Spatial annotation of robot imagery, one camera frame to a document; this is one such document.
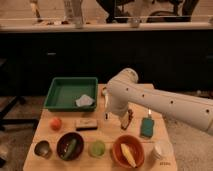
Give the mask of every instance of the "orange bowl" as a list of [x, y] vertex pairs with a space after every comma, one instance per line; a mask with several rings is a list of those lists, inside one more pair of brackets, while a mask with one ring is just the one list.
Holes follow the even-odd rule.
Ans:
[[124, 168], [132, 168], [122, 154], [122, 143], [129, 147], [130, 152], [135, 159], [136, 167], [140, 167], [144, 163], [144, 150], [140, 141], [132, 135], [122, 135], [114, 142], [112, 147], [112, 155], [115, 162]]

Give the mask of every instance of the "black cabinet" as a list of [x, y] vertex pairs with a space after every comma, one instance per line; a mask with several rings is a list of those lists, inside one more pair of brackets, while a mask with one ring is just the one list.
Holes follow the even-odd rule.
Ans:
[[23, 95], [46, 95], [54, 77], [106, 83], [125, 67], [158, 89], [213, 89], [212, 30], [2, 33], [0, 40], [9, 82]]

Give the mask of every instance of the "lime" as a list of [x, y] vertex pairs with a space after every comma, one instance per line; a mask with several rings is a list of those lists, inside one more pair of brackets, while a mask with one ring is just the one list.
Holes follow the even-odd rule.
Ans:
[[100, 157], [105, 152], [105, 144], [103, 141], [97, 140], [89, 145], [89, 154], [92, 157]]

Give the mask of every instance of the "food item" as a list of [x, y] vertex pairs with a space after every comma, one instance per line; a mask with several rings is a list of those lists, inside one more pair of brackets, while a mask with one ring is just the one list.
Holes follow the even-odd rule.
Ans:
[[69, 158], [69, 156], [73, 153], [73, 151], [75, 150], [77, 144], [77, 140], [76, 139], [72, 139], [71, 142], [68, 144], [67, 148], [65, 148], [65, 154], [64, 156], [61, 156], [61, 158], [63, 160], [67, 160]]
[[77, 119], [75, 121], [75, 128], [76, 131], [95, 130], [98, 128], [98, 121], [92, 118]]
[[121, 144], [121, 151], [122, 151], [122, 154], [124, 155], [124, 157], [126, 158], [126, 160], [128, 161], [128, 163], [136, 168], [136, 163], [135, 163], [135, 159], [132, 155], [132, 153], [130, 152], [129, 150], [129, 147], [126, 145], [126, 144]]
[[51, 119], [50, 121], [50, 127], [54, 130], [54, 131], [58, 131], [59, 129], [61, 129], [62, 126], [62, 121], [59, 117], [54, 117]]
[[90, 144], [89, 146], [89, 154], [92, 157], [99, 157], [102, 156], [105, 152], [105, 144], [104, 142], [97, 140]]
[[133, 111], [129, 109], [125, 115], [122, 117], [119, 117], [119, 120], [121, 122], [121, 129], [126, 130], [128, 126], [130, 125], [133, 118]]

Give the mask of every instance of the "bowl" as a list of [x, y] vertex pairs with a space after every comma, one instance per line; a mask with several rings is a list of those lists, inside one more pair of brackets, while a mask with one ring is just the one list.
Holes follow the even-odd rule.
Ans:
[[49, 158], [52, 153], [49, 142], [46, 140], [39, 141], [35, 146], [34, 153], [37, 156]]
[[[91, 112], [97, 106], [98, 79], [96, 77], [55, 77], [48, 90], [44, 108], [49, 111]], [[76, 100], [87, 95], [91, 105], [77, 106]]]
[[121, 167], [132, 168], [127, 159], [122, 154], [122, 143], [129, 147], [129, 150], [135, 159], [136, 167], [140, 167], [144, 163], [144, 150], [140, 141], [132, 135], [122, 135], [114, 142], [112, 147], [112, 156], [115, 162]]
[[84, 149], [84, 140], [76, 132], [63, 135], [57, 143], [57, 154], [62, 160], [76, 159]]

